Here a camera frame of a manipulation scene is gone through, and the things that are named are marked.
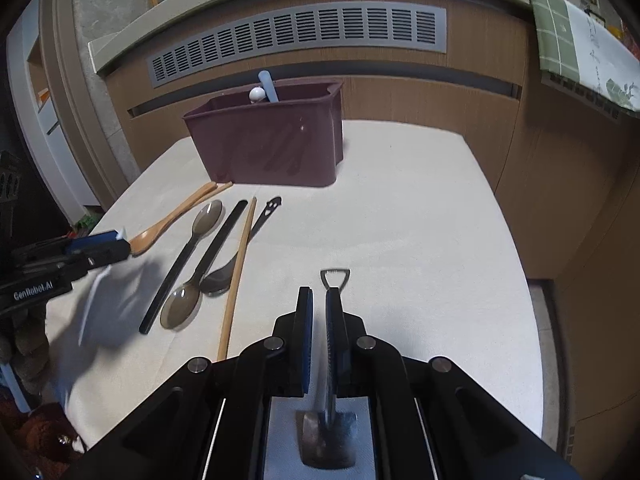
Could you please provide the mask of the left hand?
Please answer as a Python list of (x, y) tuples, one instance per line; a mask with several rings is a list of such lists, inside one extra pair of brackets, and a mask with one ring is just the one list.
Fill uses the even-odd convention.
[(41, 396), (51, 368), (44, 304), (2, 315), (1, 363), (30, 396)]

